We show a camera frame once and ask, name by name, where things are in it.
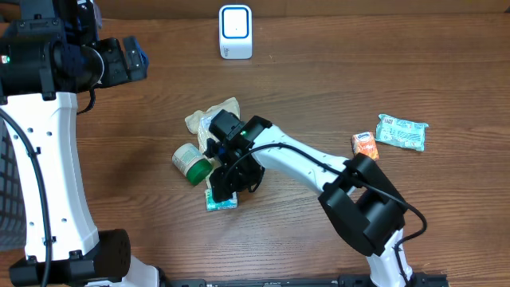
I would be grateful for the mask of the small teal white packet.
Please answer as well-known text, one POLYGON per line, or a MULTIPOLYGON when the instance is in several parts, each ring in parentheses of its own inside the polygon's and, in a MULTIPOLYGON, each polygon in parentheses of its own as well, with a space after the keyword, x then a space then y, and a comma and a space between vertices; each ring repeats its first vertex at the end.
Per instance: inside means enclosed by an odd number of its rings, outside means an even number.
POLYGON ((236 194, 234 194, 231 199, 228 199, 224 202, 215 202, 213 200, 211 189, 206 189, 205 195, 206 195, 206 209, 208 211, 235 209, 238 206, 238 200, 237 200, 236 194))

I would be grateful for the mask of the white bottle with green cap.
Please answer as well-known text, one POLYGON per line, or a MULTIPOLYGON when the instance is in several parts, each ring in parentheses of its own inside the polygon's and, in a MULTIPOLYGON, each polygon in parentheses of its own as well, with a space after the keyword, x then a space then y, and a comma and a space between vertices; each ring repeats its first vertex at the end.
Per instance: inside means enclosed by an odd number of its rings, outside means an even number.
POLYGON ((194 186, 200 184, 213 170, 212 164, 192 143, 179 147, 172 155, 172 163, 194 186))

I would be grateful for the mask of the clear plastic pouch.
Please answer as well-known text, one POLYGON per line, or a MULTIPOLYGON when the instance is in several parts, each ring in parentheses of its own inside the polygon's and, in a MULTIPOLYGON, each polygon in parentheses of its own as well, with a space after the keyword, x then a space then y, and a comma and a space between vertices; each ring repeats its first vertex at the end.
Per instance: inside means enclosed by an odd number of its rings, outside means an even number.
POLYGON ((235 97, 231 97, 220 104, 209 107, 206 111, 197 110, 185 118, 185 123, 189 132, 198 137, 198 150, 201 153, 206 151, 206 141, 208 139, 212 139, 215 142, 218 141, 218 138, 209 131, 209 127, 212 119, 221 110, 232 112, 237 118, 240 117, 239 103, 235 97))

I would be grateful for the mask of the orange Kleenex tissue pack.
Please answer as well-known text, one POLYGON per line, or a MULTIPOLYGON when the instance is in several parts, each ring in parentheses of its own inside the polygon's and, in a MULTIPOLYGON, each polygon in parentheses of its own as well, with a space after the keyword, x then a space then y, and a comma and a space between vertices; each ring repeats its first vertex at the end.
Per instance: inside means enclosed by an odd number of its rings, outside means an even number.
POLYGON ((354 155, 364 154, 373 160, 379 159, 379 151, 373 132, 361 132, 353 135, 351 137, 351 146, 354 155))

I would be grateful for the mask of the teal tissue pack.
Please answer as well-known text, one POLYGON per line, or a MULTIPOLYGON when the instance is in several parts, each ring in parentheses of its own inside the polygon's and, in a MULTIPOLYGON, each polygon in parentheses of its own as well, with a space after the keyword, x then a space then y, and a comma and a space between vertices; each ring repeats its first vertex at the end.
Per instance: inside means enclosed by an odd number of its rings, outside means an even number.
POLYGON ((391 146, 425 150, 427 123, 399 119, 387 114, 379 114, 376 125, 375 140, 391 146))

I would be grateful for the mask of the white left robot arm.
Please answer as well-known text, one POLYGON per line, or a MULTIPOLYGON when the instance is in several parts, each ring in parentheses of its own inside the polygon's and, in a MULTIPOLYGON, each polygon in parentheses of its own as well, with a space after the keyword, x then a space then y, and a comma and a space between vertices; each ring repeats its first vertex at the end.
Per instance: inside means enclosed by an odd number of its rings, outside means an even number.
POLYGON ((123 229, 98 230, 77 152, 80 93, 147 77, 134 37, 100 39, 92 0, 24 0, 1 38, 1 117, 14 148, 27 223, 16 286, 161 286, 123 229))

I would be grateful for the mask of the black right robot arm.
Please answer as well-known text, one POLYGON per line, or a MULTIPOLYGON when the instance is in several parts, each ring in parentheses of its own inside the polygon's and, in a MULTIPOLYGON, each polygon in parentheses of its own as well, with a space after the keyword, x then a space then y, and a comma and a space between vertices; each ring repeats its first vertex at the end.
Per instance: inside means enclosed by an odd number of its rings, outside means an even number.
POLYGON ((215 202, 255 191, 267 170, 283 173, 318 194, 337 234, 367 258, 373 286, 413 285, 401 247, 409 206, 372 158, 318 151, 259 116, 245 122, 221 110, 207 128, 205 155, 220 163, 210 176, 215 202))

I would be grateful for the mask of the white barcode scanner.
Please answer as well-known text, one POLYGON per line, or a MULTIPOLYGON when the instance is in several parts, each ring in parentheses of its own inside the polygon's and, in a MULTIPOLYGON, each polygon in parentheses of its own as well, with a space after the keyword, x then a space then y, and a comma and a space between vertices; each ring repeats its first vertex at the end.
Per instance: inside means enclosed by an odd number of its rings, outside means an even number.
POLYGON ((223 59, 247 60, 253 55, 253 18, 247 5, 224 5, 218 12, 219 50, 223 59))

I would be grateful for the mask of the grey plastic basket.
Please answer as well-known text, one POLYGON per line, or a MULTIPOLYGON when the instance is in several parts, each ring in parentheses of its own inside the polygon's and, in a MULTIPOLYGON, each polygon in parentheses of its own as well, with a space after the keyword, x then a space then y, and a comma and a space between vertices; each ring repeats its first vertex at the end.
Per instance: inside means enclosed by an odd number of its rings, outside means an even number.
POLYGON ((22 249, 26 244, 26 213, 14 148, 1 120, 0 177, 1 251, 22 249))

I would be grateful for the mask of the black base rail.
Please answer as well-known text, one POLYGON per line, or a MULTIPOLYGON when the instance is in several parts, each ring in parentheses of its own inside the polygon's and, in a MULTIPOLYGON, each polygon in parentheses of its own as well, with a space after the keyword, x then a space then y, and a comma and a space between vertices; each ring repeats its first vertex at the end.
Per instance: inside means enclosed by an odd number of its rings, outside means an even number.
MULTIPOLYGON (((301 278, 301 279, 265 279, 237 281, 205 281, 204 279, 186 279, 167 281, 163 286, 170 287, 369 287, 375 286, 369 275, 340 275, 337 278, 301 278)), ((411 286, 449 287, 446 275, 416 273, 411 286)))

